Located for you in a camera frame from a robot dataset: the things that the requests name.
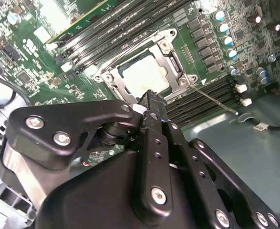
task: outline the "green circuit board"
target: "green circuit board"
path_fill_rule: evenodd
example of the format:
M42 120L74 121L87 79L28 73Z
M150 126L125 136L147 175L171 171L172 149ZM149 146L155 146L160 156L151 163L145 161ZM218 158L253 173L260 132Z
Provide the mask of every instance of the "green circuit board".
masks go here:
M197 87L208 85L219 78L228 75L228 67L234 66L238 73L243 74L247 80L248 90L253 98L265 94L264 85L258 81L256 70L262 67L269 72L269 82L280 82L280 32L266 29L271 22L279 22L272 16L269 1L260 0L196 0L188 1L183 6L171 10L178 0L164 1L167 4L167 14L143 31L156 31L175 28L178 31L173 41L177 57L188 74L197 74ZM0 69L2 75L9 81L23 87L35 105L73 103L92 100L114 99L115 96L104 82L93 80L95 72L81 72L75 77L69 77L64 72L62 63L57 63L55 57L66 48L52 48L56 42L65 35L76 35L91 24L96 18L101 18L124 1L118 0L3 0L0 1ZM247 17L256 13L257 6L261 6L264 13L262 23L253 25L247 22ZM226 35L233 38L231 47L238 52L236 58L226 56L227 46L221 43L225 35L217 31L219 22L213 19L213 13L223 10L224 22L229 25ZM17 13L21 22L11 25L8 14ZM214 63L217 69L211 71L204 64L199 55L196 39L192 36L189 23L194 19L201 20L201 26L206 26L204 36L207 45L213 49ZM18 53L12 60L3 51L4 39ZM97 66L109 59L110 56L121 52L126 44L111 49L109 55L99 59ZM268 57L274 54L276 62L270 63ZM191 93L188 90L178 98Z

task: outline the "wire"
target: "wire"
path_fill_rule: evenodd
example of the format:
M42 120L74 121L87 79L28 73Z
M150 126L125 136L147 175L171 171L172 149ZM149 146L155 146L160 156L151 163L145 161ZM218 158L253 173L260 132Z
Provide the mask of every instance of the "wire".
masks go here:
M32 106L32 103L29 99L29 97L26 95L26 92L19 86L17 85L12 85L11 83L3 80L0 78L0 83L9 87L10 89L13 90L13 93L11 95L11 98L10 100L6 103L6 104L2 104L0 105L0 109L4 108L5 106L7 106L8 104L10 104L15 98L16 98L16 95L18 94L19 96L22 97L22 99L24 99L25 103L27 106Z

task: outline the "chip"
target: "chip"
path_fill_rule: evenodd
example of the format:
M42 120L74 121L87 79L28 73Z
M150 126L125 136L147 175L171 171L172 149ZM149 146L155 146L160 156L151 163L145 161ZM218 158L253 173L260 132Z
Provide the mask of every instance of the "chip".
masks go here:
M18 79L24 84L28 83L31 80L29 75L27 75L27 73L24 71L18 75Z
M246 70L246 73L247 73L248 75L251 75L251 74L253 73L253 70L252 70L251 68L249 68L249 69Z
M237 40L242 39L244 37L244 31L240 30L240 31L236 32L235 37Z
M203 63L205 63L205 65L211 65L214 63L214 57L211 55L211 56L205 57L202 61L203 61Z
M212 64L212 65L210 65L209 67L207 67L207 71L208 71L209 73L213 73L213 72L215 72L215 71L217 71L217 70L218 70L218 67L217 67L216 64Z
M196 46L200 49L202 47L207 46L207 40L206 38L201 38L200 40L198 40L196 43Z
M262 49L264 47L265 47L265 41L261 41L261 42L258 43L258 48L259 49Z
M191 31L197 29L200 26L200 23L197 18L191 20L188 24L188 27Z
M23 9L19 5L14 6L14 8L12 8L12 11L18 15L23 13Z
M209 47L205 47L203 49L201 49L199 51L199 54L202 56L202 57L205 57L205 56L208 56L211 54L211 49Z
M248 7L252 5L252 0L245 0L244 3L245 3L245 7Z
M208 23L206 23L206 24L204 24L203 26L202 26L202 29L203 30L207 30L207 29L209 29L210 28L210 25L208 24Z
M203 37L204 33L202 29L198 29L195 30L194 32L192 32L192 36L194 37L194 39L198 39L200 37Z

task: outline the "metal rod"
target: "metal rod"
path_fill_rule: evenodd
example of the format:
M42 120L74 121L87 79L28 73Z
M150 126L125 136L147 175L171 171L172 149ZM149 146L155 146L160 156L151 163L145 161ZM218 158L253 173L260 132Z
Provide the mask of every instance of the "metal rod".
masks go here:
M223 109L233 113L234 115L238 115L239 113L236 110L233 110L229 107L227 107L226 105L222 104L220 101L218 101L217 99L214 99L213 97L209 96L208 94L204 93L203 91L201 91L200 89L196 88L194 85L190 85L191 88L193 88L195 91L199 92L200 94L204 95L206 98L212 100L213 102L215 102L218 106L222 107Z

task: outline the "mounting hole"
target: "mounting hole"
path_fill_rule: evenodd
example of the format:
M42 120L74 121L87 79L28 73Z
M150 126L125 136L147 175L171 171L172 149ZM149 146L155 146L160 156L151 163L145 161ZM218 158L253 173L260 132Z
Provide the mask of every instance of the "mounting hole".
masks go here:
M150 116L155 119L155 120L158 120L158 116L155 114L155 113L150 113Z
M158 159L161 159L161 154L155 153L155 157L158 158Z
M203 177L203 178L206 178L206 175L204 172L199 172L199 174Z

